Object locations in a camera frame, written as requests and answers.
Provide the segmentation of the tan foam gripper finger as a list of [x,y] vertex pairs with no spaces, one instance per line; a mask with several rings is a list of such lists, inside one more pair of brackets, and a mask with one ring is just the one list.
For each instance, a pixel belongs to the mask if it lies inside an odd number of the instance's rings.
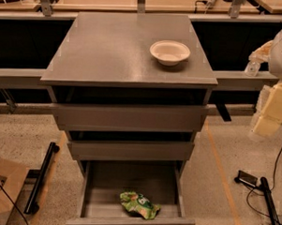
[[252,132],[260,137],[270,137],[282,126],[282,80],[263,86],[253,120]]

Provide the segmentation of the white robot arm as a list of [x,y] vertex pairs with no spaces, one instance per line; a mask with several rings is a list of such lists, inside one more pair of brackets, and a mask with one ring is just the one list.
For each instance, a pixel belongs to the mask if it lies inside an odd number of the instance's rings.
[[275,35],[269,56],[269,71],[279,79],[261,110],[252,131],[261,137],[270,137],[282,125],[282,30]]

